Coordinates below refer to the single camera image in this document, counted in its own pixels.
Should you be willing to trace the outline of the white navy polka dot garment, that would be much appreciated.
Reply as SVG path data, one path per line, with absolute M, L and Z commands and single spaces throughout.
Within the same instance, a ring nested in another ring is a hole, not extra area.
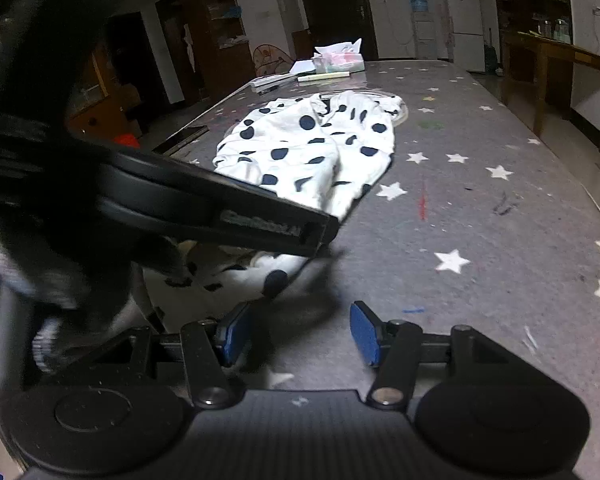
M 250 112 L 218 143 L 207 168 L 340 220 L 386 172 L 394 127 L 368 91 L 277 99 Z M 167 330 L 221 316 L 244 301 L 276 297 L 306 264 L 281 252 L 180 246 L 179 280 L 145 280 Z

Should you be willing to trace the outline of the red plastic stool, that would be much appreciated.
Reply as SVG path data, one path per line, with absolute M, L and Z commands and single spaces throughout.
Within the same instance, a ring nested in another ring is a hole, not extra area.
M 140 142 L 133 133 L 121 133 L 112 138 L 112 142 L 117 145 L 126 146 L 127 148 L 140 148 Z

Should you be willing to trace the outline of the black smartphone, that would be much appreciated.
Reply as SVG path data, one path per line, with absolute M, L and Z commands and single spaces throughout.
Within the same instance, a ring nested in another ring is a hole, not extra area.
M 207 126 L 189 126 L 181 128 L 181 130 L 171 134 L 166 140 L 158 144 L 151 151 L 159 155 L 171 156 L 182 148 L 185 148 L 186 145 L 196 141 L 207 131 Z

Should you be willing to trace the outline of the glass display cabinet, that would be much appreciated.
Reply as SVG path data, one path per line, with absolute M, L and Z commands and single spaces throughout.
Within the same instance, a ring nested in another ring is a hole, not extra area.
M 187 103 L 219 102 L 254 77 L 237 0 L 159 0 L 156 9 Z

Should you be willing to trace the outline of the white remote control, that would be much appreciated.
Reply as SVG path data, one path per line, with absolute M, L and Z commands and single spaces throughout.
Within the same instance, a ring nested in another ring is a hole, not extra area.
M 252 81 L 250 81 L 249 85 L 253 89 L 260 89 L 268 86 L 276 86 L 276 84 L 282 84 L 283 82 L 295 79 L 296 76 L 293 74 L 264 75 L 254 78 Z

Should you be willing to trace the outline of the round induction cooktop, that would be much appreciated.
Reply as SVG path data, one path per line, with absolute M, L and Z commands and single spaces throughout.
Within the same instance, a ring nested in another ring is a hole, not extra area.
M 393 127 L 400 126 L 407 121 L 408 108 L 400 96 L 383 91 L 369 91 L 366 93 L 391 120 Z

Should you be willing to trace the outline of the white paper sheets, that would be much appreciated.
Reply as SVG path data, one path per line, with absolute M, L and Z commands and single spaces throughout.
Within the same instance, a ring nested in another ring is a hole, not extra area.
M 315 72 L 315 64 L 312 60 L 298 60 L 294 62 L 289 70 L 289 75 L 303 76 L 313 74 Z

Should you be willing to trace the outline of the white pen box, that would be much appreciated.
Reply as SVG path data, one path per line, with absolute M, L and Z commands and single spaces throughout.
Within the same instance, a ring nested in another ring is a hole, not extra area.
M 316 74 L 307 74 L 297 77 L 298 82 L 315 82 L 315 81 L 325 81 L 325 80 L 334 80 L 334 79 L 342 79 L 350 77 L 349 72 L 333 72 L 333 73 L 316 73 Z

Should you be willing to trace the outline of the tissue pack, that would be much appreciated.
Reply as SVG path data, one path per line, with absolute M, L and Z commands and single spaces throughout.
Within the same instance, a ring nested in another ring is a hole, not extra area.
M 317 73 L 357 73 L 365 70 L 361 53 L 362 39 L 316 47 L 312 58 Z

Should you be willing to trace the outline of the water dispenser with blue bottle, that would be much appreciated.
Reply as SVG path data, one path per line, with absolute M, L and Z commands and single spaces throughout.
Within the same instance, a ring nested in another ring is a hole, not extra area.
M 428 0 L 410 0 L 412 31 L 416 58 L 434 60 L 438 57 L 436 26 L 429 12 Z

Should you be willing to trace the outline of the dark wooden side table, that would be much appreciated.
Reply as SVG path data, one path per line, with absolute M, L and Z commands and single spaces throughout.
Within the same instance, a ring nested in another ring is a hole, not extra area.
M 565 90 L 560 93 L 569 101 L 573 89 L 573 73 L 576 67 L 584 67 L 600 74 L 600 54 L 585 50 L 585 48 L 551 40 L 531 32 L 501 32 L 501 61 L 503 69 L 502 101 L 509 103 L 513 84 L 518 81 L 512 69 L 512 54 L 518 50 L 529 52 L 534 56 L 532 87 L 534 89 L 534 112 L 532 132 L 539 138 L 543 134 L 545 112 L 547 106 L 547 91 L 558 82 L 565 84 Z M 600 151 L 600 138 L 596 141 Z

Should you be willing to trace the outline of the white refrigerator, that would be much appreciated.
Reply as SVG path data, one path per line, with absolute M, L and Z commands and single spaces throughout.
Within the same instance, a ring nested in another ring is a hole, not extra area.
M 450 29 L 450 57 L 462 70 L 486 69 L 480 0 L 446 0 Z

